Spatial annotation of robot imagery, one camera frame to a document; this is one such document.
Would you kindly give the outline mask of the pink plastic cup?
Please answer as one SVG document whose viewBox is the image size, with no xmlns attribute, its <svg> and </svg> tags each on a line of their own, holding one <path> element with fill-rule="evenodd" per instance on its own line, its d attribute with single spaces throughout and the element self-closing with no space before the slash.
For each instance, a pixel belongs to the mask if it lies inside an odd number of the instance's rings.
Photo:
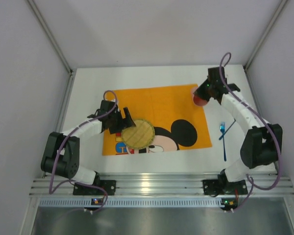
<svg viewBox="0 0 294 235">
<path fill-rule="evenodd" d="M 192 95 L 193 103 L 199 107 L 205 106 L 211 98 L 211 96 L 207 93 L 203 85 L 200 85 L 197 88 L 195 87 L 192 88 L 191 95 Z"/>
</svg>

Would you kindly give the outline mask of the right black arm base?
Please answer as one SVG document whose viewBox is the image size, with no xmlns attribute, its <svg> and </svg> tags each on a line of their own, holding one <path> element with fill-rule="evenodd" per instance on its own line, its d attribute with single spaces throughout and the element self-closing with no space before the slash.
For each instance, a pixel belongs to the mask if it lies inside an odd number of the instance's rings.
<svg viewBox="0 0 294 235">
<path fill-rule="evenodd" d="M 216 179 L 205 179 L 202 181 L 204 195 L 217 197 L 218 195 L 247 195 L 247 186 L 245 180 L 229 182 L 225 170 L 217 175 Z"/>
</svg>

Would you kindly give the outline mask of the yellow round plate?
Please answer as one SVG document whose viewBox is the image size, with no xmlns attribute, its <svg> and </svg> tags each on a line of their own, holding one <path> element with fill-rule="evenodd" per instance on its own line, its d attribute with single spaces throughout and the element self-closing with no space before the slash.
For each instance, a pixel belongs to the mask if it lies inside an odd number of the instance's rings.
<svg viewBox="0 0 294 235">
<path fill-rule="evenodd" d="M 126 128 L 121 132 L 124 144 L 131 149 L 141 150 L 148 147 L 155 138 L 153 125 L 145 119 L 134 120 L 135 126 Z"/>
</svg>

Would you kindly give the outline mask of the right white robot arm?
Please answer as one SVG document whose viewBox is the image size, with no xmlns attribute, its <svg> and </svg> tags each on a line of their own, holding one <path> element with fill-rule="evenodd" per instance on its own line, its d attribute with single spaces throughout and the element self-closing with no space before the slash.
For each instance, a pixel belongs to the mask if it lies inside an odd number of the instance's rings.
<svg viewBox="0 0 294 235">
<path fill-rule="evenodd" d="M 245 101 L 240 88 L 228 84 L 224 67 L 208 69 L 206 80 L 194 91 L 194 102 L 200 106 L 216 100 L 236 121 L 245 138 L 240 157 L 220 173 L 228 183 L 242 180 L 251 169 L 279 160 L 282 148 L 282 127 L 264 120 Z"/>
</svg>

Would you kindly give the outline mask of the orange Mickey Mouse placemat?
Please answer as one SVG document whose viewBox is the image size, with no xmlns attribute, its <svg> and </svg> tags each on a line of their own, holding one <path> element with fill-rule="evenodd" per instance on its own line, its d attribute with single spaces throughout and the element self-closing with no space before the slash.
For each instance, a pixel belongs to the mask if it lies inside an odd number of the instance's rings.
<svg viewBox="0 0 294 235">
<path fill-rule="evenodd" d="M 133 120 L 145 119 L 155 130 L 153 142 L 141 150 L 127 147 L 121 134 L 105 131 L 102 154 L 126 155 L 159 153 L 212 147 L 205 112 L 193 103 L 196 84 L 116 90 L 106 98 L 118 99 L 122 110 L 129 109 Z"/>
</svg>

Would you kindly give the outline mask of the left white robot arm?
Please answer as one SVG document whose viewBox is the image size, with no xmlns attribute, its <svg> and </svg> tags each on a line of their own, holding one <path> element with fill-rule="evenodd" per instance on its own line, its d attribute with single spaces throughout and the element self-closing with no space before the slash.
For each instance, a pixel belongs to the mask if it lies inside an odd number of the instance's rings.
<svg viewBox="0 0 294 235">
<path fill-rule="evenodd" d="M 41 170 L 53 176 L 64 177 L 84 185 L 96 186 L 100 181 L 99 173 L 81 165 L 82 141 L 108 130 L 110 134 L 135 127 L 127 107 L 125 116 L 116 101 L 102 100 L 94 114 L 87 116 L 77 127 L 64 132 L 49 134 L 41 160 Z"/>
</svg>

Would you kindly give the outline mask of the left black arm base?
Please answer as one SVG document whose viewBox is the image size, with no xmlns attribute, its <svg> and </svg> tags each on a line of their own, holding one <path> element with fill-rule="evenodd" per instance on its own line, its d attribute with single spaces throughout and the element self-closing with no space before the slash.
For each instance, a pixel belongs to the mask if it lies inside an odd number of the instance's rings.
<svg viewBox="0 0 294 235">
<path fill-rule="evenodd" d="M 70 183 L 74 186 L 73 195 L 78 195 L 78 196 L 104 195 L 104 192 L 99 189 L 82 186 L 81 184 L 73 183 L 73 181 L 70 181 Z M 116 191 L 115 180 L 101 180 L 100 178 L 97 178 L 94 180 L 93 186 L 102 188 L 103 190 L 107 192 L 108 196 L 115 195 L 115 191 Z"/>
</svg>

